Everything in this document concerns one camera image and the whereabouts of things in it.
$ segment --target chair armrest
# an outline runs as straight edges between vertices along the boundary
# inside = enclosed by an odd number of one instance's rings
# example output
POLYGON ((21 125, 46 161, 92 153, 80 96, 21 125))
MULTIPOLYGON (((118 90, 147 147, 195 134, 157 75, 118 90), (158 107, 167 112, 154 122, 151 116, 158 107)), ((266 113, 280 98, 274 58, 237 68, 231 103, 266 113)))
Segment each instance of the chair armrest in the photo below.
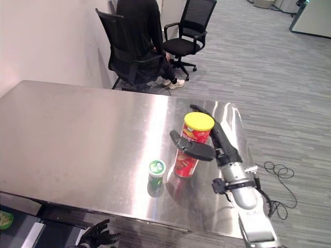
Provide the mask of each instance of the chair armrest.
POLYGON ((153 60, 159 60, 159 63, 158 63, 158 66, 157 66, 157 69, 155 71, 155 77, 158 77, 159 76, 159 72, 161 70, 161 66, 162 66, 162 58, 164 57, 164 55, 160 55, 160 54, 155 54, 155 56, 153 56, 153 58, 150 58, 150 59, 146 59, 146 60, 133 60, 133 66, 131 68, 134 68, 133 71, 134 71, 134 77, 133 79, 136 78, 136 73, 137 73, 137 70, 138 70, 138 67, 140 64, 143 64, 143 63, 146 63, 146 62, 150 62, 150 61, 153 61, 153 60))
POLYGON ((176 25, 179 26, 179 22, 174 22, 174 23, 171 23, 171 24, 168 24, 168 25, 164 26, 164 36, 165 36, 165 40, 166 40, 166 41, 168 40, 167 29, 168 29, 169 27, 173 27, 173 26, 176 26, 176 25))
POLYGON ((149 58, 149 59, 146 59, 146 60, 133 60, 133 62, 143 64, 143 63, 146 63, 146 62, 153 61, 155 59, 159 59, 161 57, 163 57, 163 55, 156 54, 153 58, 149 58))
MULTIPOLYGON (((194 36, 194 38, 193 38, 193 50, 194 50, 194 54, 197 53, 197 40, 200 37, 206 36, 206 34, 207 34, 207 31, 203 32, 200 35, 195 35, 194 36)), ((203 49, 204 47, 205 47, 205 42, 203 42, 201 49, 203 49)))

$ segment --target mesh chair back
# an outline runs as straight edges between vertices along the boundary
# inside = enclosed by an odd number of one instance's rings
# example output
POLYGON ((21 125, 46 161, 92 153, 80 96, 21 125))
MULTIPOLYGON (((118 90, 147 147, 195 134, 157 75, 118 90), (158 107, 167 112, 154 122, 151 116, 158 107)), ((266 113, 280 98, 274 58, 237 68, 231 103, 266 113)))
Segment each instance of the mesh chair back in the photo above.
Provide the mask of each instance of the mesh chair back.
POLYGON ((111 45, 110 63, 116 59, 125 63, 131 63, 136 59, 134 56, 132 44, 130 41, 130 33, 127 31, 126 21, 124 17, 114 14, 102 13, 96 9, 103 28, 106 31, 109 43, 111 45))
POLYGON ((187 0, 180 20, 179 35, 194 38, 206 31, 216 0, 187 0))

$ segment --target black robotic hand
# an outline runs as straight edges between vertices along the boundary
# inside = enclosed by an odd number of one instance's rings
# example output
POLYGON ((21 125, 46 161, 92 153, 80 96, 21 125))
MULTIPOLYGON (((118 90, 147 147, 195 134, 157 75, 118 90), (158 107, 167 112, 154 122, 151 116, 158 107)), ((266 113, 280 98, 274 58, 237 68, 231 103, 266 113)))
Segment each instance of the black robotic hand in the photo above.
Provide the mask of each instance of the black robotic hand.
POLYGON ((109 234, 109 230, 103 231, 107 228, 109 220, 104 220, 86 231, 79 241, 79 247, 97 248, 102 244, 114 244, 119 240, 121 234, 109 234))

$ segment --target black jacket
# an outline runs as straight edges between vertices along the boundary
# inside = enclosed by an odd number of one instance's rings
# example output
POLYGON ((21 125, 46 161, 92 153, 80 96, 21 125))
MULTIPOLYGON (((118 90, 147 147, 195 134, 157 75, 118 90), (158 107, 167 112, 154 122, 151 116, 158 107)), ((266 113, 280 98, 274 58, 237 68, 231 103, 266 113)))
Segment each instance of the black jacket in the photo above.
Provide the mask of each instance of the black jacket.
POLYGON ((130 20, 129 29, 137 59, 144 58, 153 47, 158 54, 166 54, 156 0, 119 0, 116 14, 130 20))

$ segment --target black pants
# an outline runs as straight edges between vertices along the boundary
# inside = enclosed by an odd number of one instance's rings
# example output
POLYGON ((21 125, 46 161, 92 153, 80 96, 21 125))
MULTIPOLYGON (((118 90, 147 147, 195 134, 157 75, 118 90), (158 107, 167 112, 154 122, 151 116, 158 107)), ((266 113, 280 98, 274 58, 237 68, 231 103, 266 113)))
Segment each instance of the black pants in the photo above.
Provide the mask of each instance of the black pants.
MULTIPOLYGON (((150 59, 154 57, 156 53, 154 51, 150 51, 148 54, 144 56, 143 59, 150 59)), ((164 79, 174 81, 175 79, 175 72, 174 69, 172 68, 172 65, 170 62, 167 61, 166 57, 162 57, 159 60, 161 62, 161 70, 160 70, 160 76, 164 79)), ((142 69, 143 71, 153 71, 155 68, 157 68, 159 61, 151 61, 150 63, 146 63, 143 65, 142 69)))
POLYGON ((166 58, 163 58, 161 68, 163 71, 163 74, 161 75, 162 78, 169 79, 170 81, 175 80, 174 68, 172 67, 171 63, 167 61, 166 58))

